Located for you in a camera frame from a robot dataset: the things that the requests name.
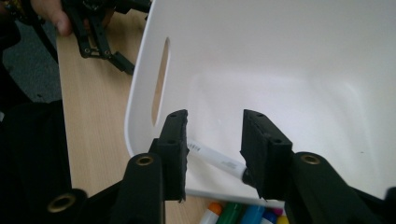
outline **red marker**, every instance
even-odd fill
[[[219,203],[211,203],[201,218],[200,224],[216,224],[221,214],[222,207]]]

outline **wooden surface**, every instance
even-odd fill
[[[106,28],[113,53],[136,62],[145,17],[115,13]],[[107,61],[81,58],[73,35],[58,37],[57,48],[72,184],[92,196],[120,181],[130,159],[123,127],[132,77]],[[167,223],[198,223],[210,201],[166,203]]]

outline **green marker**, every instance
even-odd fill
[[[242,211],[242,204],[227,203],[216,224],[234,224]]]

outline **gray floor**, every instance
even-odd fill
[[[4,52],[5,67],[34,102],[62,99],[58,64],[52,60],[32,27],[20,22],[17,24],[21,42]],[[44,29],[54,44],[55,29],[48,22]]]

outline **white plastic bin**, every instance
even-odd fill
[[[396,186],[394,0],[155,1],[136,64],[125,119],[131,156],[149,150],[169,113],[188,109],[188,137],[245,162],[242,115],[251,109],[295,152],[326,158],[350,186],[380,198]],[[191,156],[186,191],[265,204],[255,189]]]

